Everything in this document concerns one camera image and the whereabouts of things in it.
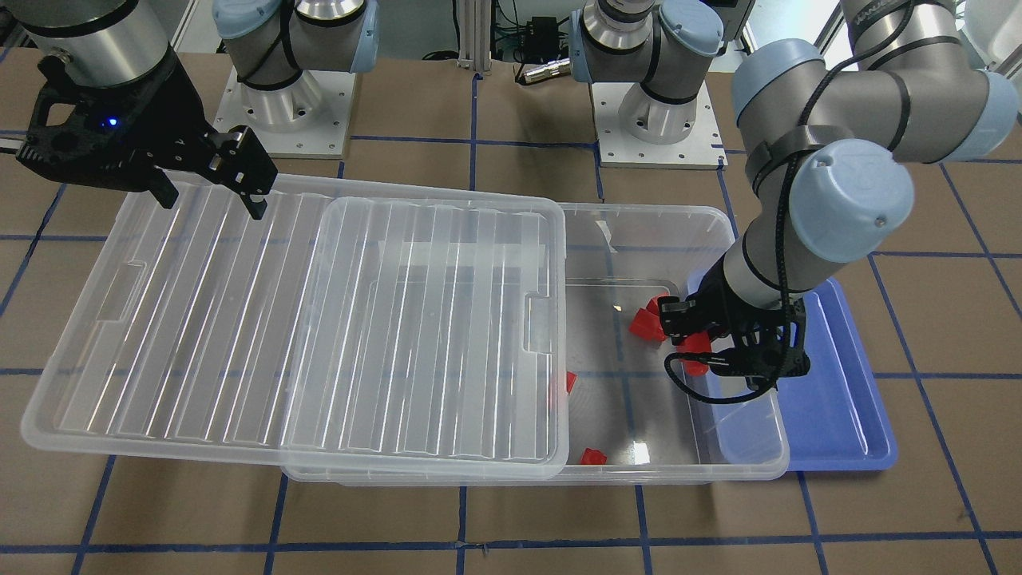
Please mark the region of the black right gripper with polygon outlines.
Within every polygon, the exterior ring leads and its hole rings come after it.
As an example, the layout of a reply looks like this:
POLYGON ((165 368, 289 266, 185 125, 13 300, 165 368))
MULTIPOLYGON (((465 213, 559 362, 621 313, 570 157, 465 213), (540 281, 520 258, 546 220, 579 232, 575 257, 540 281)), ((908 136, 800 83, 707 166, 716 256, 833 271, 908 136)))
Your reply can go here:
POLYGON ((232 189, 253 220, 263 219, 276 164, 251 127, 215 131, 174 50, 142 76, 105 88, 74 83, 69 62, 53 49, 38 63, 45 83, 18 163, 56 182, 150 192, 164 210, 179 199, 167 170, 195 173, 232 189))

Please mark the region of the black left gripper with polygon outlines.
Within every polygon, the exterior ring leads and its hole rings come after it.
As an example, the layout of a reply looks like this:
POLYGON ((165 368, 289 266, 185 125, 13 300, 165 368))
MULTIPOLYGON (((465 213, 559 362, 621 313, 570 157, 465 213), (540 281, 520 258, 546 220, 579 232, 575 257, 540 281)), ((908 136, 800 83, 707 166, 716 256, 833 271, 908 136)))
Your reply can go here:
POLYGON ((672 345, 707 332, 711 353, 683 354, 708 365, 722 376, 766 379, 803 376, 810 371, 806 353, 806 305, 797 299, 788 308, 760 309, 740 299, 722 272, 706 272, 686 299, 659 297, 661 331, 672 345))

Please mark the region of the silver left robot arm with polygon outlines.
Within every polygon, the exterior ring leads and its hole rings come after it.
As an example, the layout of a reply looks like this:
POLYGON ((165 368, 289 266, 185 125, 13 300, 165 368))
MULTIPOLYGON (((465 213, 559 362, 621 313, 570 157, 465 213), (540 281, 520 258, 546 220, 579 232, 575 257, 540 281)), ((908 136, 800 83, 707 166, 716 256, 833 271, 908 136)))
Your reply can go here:
POLYGON ((760 46, 731 80, 762 205, 741 239, 685 299, 660 304, 665 335, 729 336, 719 352, 676 351, 721 376, 763 388, 805 375, 800 299, 875 251, 915 201, 909 163, 979 159, 1012 130, 1019 108, 1007 77, 975 69, 953 1, 843 1, 851 58, 829 68, 799 38, 760 46))

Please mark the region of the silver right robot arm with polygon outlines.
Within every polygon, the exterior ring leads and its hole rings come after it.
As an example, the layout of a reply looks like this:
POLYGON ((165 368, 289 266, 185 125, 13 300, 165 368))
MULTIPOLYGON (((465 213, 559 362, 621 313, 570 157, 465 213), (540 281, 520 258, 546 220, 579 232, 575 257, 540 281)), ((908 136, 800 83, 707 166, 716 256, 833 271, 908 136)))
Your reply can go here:
POLYGON ((200 175, 265 215, 278 171, 256 128, 311 119, 316 70, 365 73, 378 54, 376 1, 216 1, 212 18, 232 58, 246 121, 216 130, 146 1, 8 1, 42 52, 45 83, 16 161, 47 180, 149 192, 175 206, 168 171, 200 175))

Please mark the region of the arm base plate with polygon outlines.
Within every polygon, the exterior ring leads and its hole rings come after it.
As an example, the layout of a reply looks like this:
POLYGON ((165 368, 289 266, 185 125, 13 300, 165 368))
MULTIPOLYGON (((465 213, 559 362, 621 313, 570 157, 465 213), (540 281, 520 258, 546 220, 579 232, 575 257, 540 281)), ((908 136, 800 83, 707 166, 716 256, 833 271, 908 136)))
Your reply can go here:
POLYGON ((306 70, 291 86, 259 91, 231 69, 214 126, 251 127, 274 159, 342 160, 358 80, 355 73, 306 70))
POLYGON ((606 167, 715 170, 727 166, 708 88, 694 101, 653 101, 639 84, 590 86, 600 163, 606 167))

